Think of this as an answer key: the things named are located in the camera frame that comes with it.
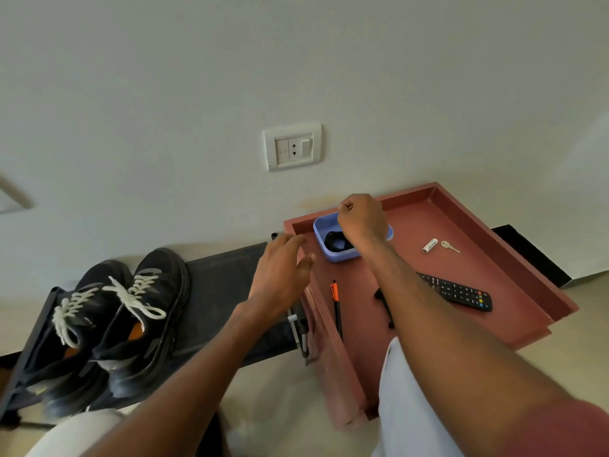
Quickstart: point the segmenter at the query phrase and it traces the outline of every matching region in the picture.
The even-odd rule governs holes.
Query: pair of black sneakers
[[[157,248],[135,275],[119,261],[103,261],[76,288],[54,308],[21,382],[42,396],[52,417],[82,411],[108,385],[115,397],[125,398],[155,384],[190,277],[177,253]]]

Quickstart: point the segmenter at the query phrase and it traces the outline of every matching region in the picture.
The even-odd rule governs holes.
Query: blue container
[[[342,231],[342,228],[339,225],[339,213],[331,213],[330,215],[320,216],[313,222],[313,231],[315,231],[315,237],[317,238],[317,242],[319,242],[319,246],[322,248],[324,255],[326,258],[333,262],[338,263],[339,261],[349,260],[350,258],[355,258],[357,256],[361,256],[359,252],[355,248],[351,248],[350,250],[345,250],[344,252],[330,252],[326,245],[324,245],[324,240],[326,239],[326,235],[332,231]],[[389,226],[389,230],[387,232],[387,240],[390,241],[393,238],[393,228]]]

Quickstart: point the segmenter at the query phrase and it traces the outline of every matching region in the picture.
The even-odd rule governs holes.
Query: wooden tray
[[[400,256],[419,272],[489,292],[491,313],[457,307],[514,349],[550,334],[550,324],[578,309],[438,183],[378,200],[393,227],[392,243]],[[300,257],[311,252],[318,257],[302,300],[311,326],[311,361],[332,420],[342,428],[375,415],[385,352],[396,333],[388,329],[389,317],[373,297],[378,284],[366,263],[361,258],[336,264],[325,260],[313,222],[333,211],[294,218],[284,227],[288,233],[307,236]],[[431,238],[449,241],[461,253],[439,244],[422,253]],[[342,341],[334,323],[333,279],[339,284]]]

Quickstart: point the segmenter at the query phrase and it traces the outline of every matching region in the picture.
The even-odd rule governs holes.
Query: maroon sleeve
[[[542,407],[518,425],[501,457],[609,456],[609,415],[575,399]]]

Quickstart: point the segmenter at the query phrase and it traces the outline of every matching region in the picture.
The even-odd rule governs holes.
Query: person's left hand
[[[273,319],[285,313],[309,285],[315,254],[308,254],[300,262],[296,257],[305,242],[305,236],[282,234],[267,245],[258,261],[250,299],[259,297],[264,305],[268,305]]]

